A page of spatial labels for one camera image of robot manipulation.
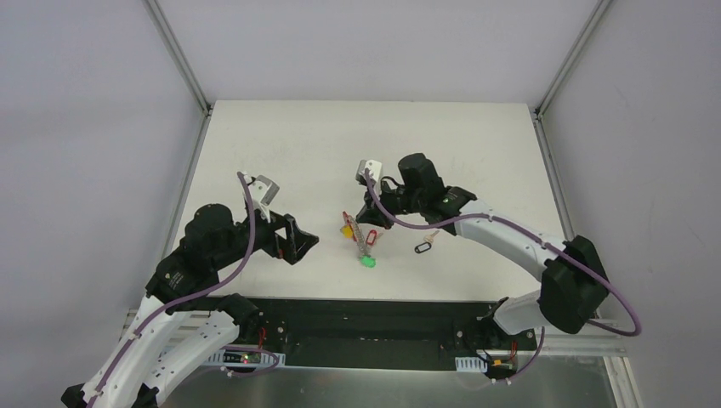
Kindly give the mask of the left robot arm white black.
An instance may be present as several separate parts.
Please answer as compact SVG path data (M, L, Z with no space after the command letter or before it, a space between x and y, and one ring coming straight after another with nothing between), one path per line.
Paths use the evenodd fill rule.
M190 373L222 347L260 344L260 309L240 294L212 296L219 271L263 251L298 263L319 243L289 214L265 220L253 210L236 222L222 204L199 208L179 246L145 287L131 326L109 359L61 397L67 407L158 407Z

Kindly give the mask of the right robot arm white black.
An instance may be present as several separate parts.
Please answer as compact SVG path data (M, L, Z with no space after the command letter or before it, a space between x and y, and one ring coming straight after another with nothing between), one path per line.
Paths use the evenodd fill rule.
M475 194L446 186L423 153L403 157L402 181L383 176L382 165L362 160L355 178L366 187L356 216L362 224L390 229L397 216L417 213L426 228L481 244L517 264L540 284L537 291L499 300L478 323L478 333L496 349L525 330L553 326L577 334L606 299L604 272L593 244L576 237L563 241L495 214Z

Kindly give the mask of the key with black tag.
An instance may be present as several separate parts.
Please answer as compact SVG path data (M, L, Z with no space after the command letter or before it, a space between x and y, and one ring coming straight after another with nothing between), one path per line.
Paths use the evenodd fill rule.
M435 230L424 236L423 241L414 247L414 252L416 254L422 254L429 251L433 247L434 239L439 233L439 230Z

